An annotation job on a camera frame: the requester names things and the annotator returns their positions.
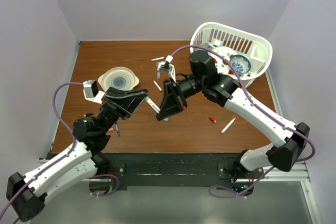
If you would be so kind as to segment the white pen pink end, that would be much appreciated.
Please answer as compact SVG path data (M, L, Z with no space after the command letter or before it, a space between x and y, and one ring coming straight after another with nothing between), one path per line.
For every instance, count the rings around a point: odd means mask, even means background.
M222 130L221 133L224 134L230 127L231 125L235 122L236 118L233 118Z

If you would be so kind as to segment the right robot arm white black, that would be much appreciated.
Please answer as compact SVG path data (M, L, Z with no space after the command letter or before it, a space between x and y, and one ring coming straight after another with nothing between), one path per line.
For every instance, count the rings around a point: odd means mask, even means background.
M172 59L167 56L156 64L158 72L169 75L163 82L157 120L181 113L187 108L186 99L202 92L208 100L243 117L270 140L264 147L243 151L232 165L232 173L246 178L253 170L270 165L283 172L291 171L307 144L310 128L305 123L284 119L253 98L236 79L218 73L214 58L203 50L190 54L192 73L180 81L176 80Z

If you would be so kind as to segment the white pen green tip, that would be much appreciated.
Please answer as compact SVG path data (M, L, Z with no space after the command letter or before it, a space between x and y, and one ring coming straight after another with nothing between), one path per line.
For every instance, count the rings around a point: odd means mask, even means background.
M160 112L159 107L149 97L146 97L145 101L156 113Z

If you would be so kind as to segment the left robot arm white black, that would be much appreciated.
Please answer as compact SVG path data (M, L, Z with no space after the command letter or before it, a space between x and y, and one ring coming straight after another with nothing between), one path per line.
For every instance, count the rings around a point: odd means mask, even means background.
M108 176L109 161L102 155L119 119L129 119L148 97L147 89L122 91L110 87L103 92L94 80L78 83L87 101L101 105L97 116L74 121L69 129L72 143L48 162L22 175L11 175L6 197L18 220L35 218L54 196L87 178Z

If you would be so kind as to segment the blue pen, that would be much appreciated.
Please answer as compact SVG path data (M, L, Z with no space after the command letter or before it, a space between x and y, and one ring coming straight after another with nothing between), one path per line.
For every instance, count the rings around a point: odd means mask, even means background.
M121 134L120 134L120 130L119 130L119 126L118 126L118 123L117 123L117 122L115 122L114 127L115 127L115 131L116 131L116 133L117 133L117 136L120 137Z

